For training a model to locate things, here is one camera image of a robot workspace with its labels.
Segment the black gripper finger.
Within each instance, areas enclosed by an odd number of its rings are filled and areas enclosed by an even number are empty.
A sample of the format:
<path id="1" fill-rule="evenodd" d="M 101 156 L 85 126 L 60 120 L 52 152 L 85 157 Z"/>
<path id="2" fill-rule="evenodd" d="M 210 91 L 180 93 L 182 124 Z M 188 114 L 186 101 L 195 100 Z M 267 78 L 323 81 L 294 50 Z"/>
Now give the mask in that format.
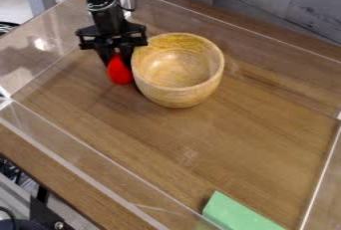
<path id="1" fill-rule="evenodd" d="M 96 44 L 95 51 L 101 59 L 104 66 L 107 66 L 116 53 L 115 47 L 112 45 Z"/>
<path id="2" fill-rule="evenodd" d="M 131 59 L 132 59 L 133 48 L 135 47 L 129 44 L 121 44 L 119 46 L 123 63 L 128 69 L 132 67 Z"/>

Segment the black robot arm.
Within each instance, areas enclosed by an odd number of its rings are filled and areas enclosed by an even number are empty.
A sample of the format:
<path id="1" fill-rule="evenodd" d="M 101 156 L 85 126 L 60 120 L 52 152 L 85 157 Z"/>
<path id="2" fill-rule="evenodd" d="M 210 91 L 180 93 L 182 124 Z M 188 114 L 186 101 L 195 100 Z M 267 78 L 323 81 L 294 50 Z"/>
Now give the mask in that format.
<path id="1" fill-rule="evenodd" d="M 116 53 L 121 56 L 123 64 L 131 67 L 135 47 L 148 44 L 147 27 L 127 20 L 125 8 L 120 0 L 87 0 L 85 9 L 91 14 L 93 25 L 80 28 L 75 34 L 79 37 L 81 50 L 95 50 L 104 65 Z"/>

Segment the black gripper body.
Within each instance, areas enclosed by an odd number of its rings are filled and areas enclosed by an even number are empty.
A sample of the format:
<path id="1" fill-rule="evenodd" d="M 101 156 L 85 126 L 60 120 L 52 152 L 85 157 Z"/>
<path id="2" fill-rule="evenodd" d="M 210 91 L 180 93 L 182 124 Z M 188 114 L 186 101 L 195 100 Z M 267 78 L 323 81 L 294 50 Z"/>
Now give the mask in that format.
<path id="1" fill-rule="evenodd" d="M 96 49 L 99 46 L 113 49 L 125 44 L 132 47 L 148 44 L 147 27 L 129 21 L 123 23 L 121 30 L 116 34 L 101 34 L 96 25 L 77 29 L 75 34 L 80 40 L 81 50 Z"/>

